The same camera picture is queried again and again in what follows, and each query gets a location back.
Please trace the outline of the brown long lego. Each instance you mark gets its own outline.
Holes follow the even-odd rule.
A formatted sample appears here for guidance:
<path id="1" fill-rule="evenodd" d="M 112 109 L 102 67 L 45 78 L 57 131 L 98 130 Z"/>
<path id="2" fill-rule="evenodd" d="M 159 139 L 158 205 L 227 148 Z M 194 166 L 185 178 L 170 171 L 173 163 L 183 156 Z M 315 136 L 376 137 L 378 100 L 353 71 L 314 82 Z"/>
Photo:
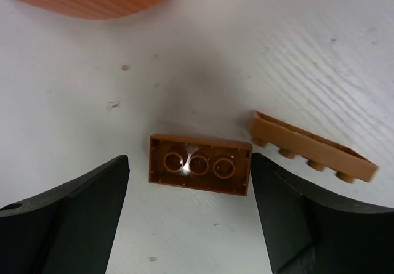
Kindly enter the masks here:
<path id="1" fill-rule="evenodd" d="M 246 196 L 252 145 L 234 140 L 153 134 L 149 182 Z"/>
<path id="2" fill-rule="evenodd" d="M 346 146 L 259 111 L 253 114 L 249 133 L 254 144 L 260 147 L 269 143 L 275 145 L 279 148 L 278 152 L 288 159 L 300 155 L 312 169 L 322 172 L 329 168 L 346 183 L 353 183 L 356 179 L 370 182 L 379 169 Z"/>

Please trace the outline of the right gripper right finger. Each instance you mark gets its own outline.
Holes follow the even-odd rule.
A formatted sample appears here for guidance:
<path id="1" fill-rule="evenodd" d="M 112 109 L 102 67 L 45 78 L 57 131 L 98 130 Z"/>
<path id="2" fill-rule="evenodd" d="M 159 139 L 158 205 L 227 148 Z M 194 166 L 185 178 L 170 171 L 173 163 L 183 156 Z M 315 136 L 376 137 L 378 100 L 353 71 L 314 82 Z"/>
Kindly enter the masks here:
<path id="1" fill-rule="evenodd" d="M 251 177 L 273 273 L 392 273 L 393 209 L 338 195 L 260 153 Z"/>

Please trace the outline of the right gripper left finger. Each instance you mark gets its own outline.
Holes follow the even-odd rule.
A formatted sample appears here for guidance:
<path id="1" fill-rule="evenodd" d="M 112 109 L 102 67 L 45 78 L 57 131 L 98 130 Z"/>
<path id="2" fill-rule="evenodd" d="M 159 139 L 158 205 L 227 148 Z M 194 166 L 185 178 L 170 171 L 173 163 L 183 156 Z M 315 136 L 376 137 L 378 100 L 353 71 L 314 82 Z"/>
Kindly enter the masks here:
<path id="1" fill-rule="evenodd" d="M 1 273 L 105 273 L 129 180 L 126 155 L 1 208 Z"/>

